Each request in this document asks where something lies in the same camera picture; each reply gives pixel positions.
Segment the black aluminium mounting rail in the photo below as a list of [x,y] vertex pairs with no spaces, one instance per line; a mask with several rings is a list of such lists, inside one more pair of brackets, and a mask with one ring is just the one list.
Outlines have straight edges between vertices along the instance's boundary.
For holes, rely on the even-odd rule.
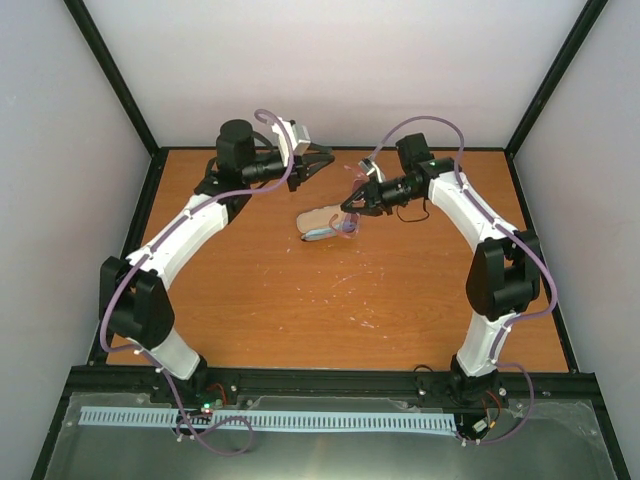
[[[487,380],[464,380],[445,371],[358,371],[209,368],[196,381],[176,382],[180,399],[194,407],[216,399],[224,391],[229,405],[240,398],[346,397],[389,398],[419,406],[458,408],[471,406],[490,391],[500,389],[509,399],[527,399],[533,391],[538,400],[586,399],[595,404],[602,394],[593,374],[494,373]],[[74,394],[142,393],[155,403],[174,404],[164,376],[152,367],[76,366],[71,369],[61,397]]]

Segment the light blue cleaning cloth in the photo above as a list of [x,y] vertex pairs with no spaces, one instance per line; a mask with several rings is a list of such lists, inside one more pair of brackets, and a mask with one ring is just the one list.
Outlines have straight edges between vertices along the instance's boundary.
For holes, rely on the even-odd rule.
[[334,237],[350,239],[351,234],[348,232],[344,232],[343,230],[335,229],[335,228],[332,228],[331,226],[328,226],[325,228],[311,229],[303,233],[301,235],[301,240],[305,242],[313,242],[313,241],[320,241],[320,240],[325,240],[325,239],[334,238]]

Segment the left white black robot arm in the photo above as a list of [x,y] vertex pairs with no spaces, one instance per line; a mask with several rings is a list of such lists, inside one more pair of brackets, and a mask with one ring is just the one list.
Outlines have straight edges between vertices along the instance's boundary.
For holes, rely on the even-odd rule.
[[311,141],[305,126],[280,117],[269,125],[274,142],[246,120],[225,122],[216,154],[181,211],[145,245],[124,258],[106,259],[100,269],[101,348],[115,352],[109,333],[126,339],[125,349],[147,356],[159,372],[174,378],[172,388],[186,402],[206,395],[208,378],[202,371],[207,363],[176,330],[168,295],[172,282],[251,198],[280,185],[296,191],[335,159],[330,148]]

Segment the plaid brown glasses case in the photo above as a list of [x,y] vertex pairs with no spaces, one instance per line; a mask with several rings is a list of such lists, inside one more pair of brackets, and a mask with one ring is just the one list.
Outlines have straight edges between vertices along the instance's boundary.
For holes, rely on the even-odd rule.
[[344,212],[339,205],[329,205],[299,214],[296,218],[296,228],[301,235],[311,229],[328,227],[333,214]]

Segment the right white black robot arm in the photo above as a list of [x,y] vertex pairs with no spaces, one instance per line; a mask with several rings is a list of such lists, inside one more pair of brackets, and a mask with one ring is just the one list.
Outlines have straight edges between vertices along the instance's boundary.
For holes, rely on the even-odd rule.
[[359,167],[364,180],[340,208],[350,215],[380,216],[413,200],[442,211],[469,245],[473,258],[465,291],[472,317],[453,356],[447,393],[469,405],[497,384],[498,359],[516,319],[540,294],[540,244],[531,231],[502,219],[470,185],[459,157],[437,158],[422,134],[396,143],[402,175],[386,179],[373,156]]

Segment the pink transparent sunglasses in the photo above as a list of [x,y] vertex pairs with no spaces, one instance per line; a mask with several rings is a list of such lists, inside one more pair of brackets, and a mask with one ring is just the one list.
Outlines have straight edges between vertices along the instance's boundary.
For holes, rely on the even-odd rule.
[[[368,177],[359,169],[349,165],[345,169],[352,174],[351,192],[356,190],[368,181]],[[360,216],[354,213],[341,212],[333,214],[329,220],[329,228],[338,237],[345,239],[354,238],[359,230]]]

